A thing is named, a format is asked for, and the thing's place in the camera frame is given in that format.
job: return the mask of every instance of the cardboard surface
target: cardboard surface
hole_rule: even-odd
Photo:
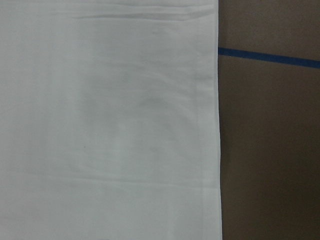
[[[219,57],[224,240],[318,240],[320,70]]]
[[[219,46],[320,60],[319,0],[219,1]]]

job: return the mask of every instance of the white cloth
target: white cloth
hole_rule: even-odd
[[[0,23],[0,239],[222,239],[217,0],[2,0]]]

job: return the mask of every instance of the blue stripe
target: blue stripe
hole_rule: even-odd
[[[303,59],[303,58],[272,55],[272,54],[252,52],[252,51],[242,51],[242,50],[223,48],[223,47],[218,47],[218,54],[224,55],[224,56],[230,56],[230,57],[254,59],[254,60],[267,61],[267,62],[273,62],[273,63],[289,64],[289,65],[320,69],[320,61]]]

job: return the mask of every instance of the white fabric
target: white fabric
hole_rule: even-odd
[[[222,239],[217,0],[2,0],[0,23],[0,239]]]

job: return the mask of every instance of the brown cardboard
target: brown cardboard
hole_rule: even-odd
[[[221,0],[219,46],[320,60],[320,1]]]
[[[320,239],[320,70],[220,56],[219,105],[223,239]]]

